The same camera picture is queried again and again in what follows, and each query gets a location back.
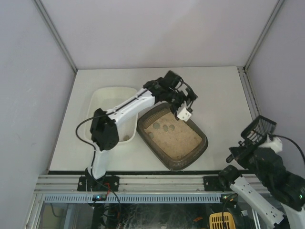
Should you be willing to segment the black litter scoop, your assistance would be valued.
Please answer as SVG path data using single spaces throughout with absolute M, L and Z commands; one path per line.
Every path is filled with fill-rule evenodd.
M 257 116 L 244 130 L 241 132 L 242 140 L 238 142 L 239 146 L 260 146 L 267 140 L 267 136 L 275 131 L 277 122 L 266 118 L 262 115 Z M 230 154 L 226 158 L 227 163 L 234 160 Z

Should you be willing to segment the grey litter box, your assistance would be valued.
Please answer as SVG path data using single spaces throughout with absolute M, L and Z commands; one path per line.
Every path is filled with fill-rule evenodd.
M 160 128 L 154 129 L 154 123 L 159 123 Z M 163 125 L 168 126 L 167 132 L 163 130 Z M 171 130 L 170 125 L 174 125 L 175 129 Z M 208 148 L 205 133 L 192 120 L 176 120 L 167 103 L 162 103 L 141 116 L 137 132 L 170 171 L 187 168 Z

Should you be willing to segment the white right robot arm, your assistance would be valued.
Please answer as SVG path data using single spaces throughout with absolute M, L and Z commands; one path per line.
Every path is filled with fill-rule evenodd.
M 240 171 L 228 165 L 219 173 L 224 187 L 230 188 L 255 210 L 271 229 L 303 229 L 305 227 L 305 180 L 288 171 L 282 158 L 270 147 L 259 147 L 243 158 L 241 165 L 256 175 L 271 196 L 284 208 L 271 205 L 247 182 Z

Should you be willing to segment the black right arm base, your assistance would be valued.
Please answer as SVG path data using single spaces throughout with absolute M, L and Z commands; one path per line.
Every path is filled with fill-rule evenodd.
M 203 185 L 205 191 L 215 191 L 215 192 L 232 191 L 229 187 L 221 184 L 218 176 L 204 176 Z

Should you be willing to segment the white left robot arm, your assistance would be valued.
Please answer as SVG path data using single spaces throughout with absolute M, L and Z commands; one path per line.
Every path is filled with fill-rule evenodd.
M 88 171 L 93 179 L 100 179 L 105 175 L 107 157 L 111 149 L 119 142 L 118 127 L 139 112 L 158 102 L 167 102 L 171 112 L 177 120 L 188 121 L 192 116 L 193 102 L 198 98 L 193 89 L 184 81 L 164 83 L 159 78 L 147 82 L 141 90 L 122 104 L 104 111 L 97 109 L 90 127 L 94 152 L 103 158 L 99 166 L 91 163 Z

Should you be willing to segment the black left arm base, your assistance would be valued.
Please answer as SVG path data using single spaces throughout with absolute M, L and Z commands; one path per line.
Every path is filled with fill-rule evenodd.
M 99 179 L 94 179 L 85 169 L 84 176 L 81 176 L 78 181 L 77 191 L 118 191 L 120 178 L 118 176 L 103 176 Z

